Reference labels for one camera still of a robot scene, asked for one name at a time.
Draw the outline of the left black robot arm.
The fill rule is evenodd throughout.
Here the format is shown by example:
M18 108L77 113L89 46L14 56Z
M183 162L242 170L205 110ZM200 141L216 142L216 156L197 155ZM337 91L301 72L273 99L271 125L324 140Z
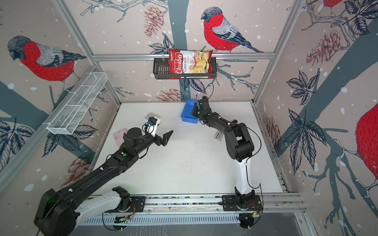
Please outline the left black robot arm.
M142 134L140 128L131 128L123 135L120 148L97 169L78 182L59 191L50 189L40 200L34 224L45 236L68 236L78 224L108 210L136 213L136 205L130 193L117 186L110 192L88 200L87 198L113 178L128 170L139 154L152 144L166 146L173 131L162 137L150 133Z

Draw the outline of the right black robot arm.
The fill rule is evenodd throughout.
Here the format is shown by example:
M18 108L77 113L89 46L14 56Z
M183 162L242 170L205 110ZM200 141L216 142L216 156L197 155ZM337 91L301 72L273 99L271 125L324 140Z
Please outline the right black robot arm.
M226 150L232 160L236 161L237 177L235 186L235 205L240 210L262 212L263 203L255 193L256 187L250 182L248 171L250 159L256 154L250 129L237 120L228 121L210 108L209 98L203 96L195 101L192 115L224 136Z

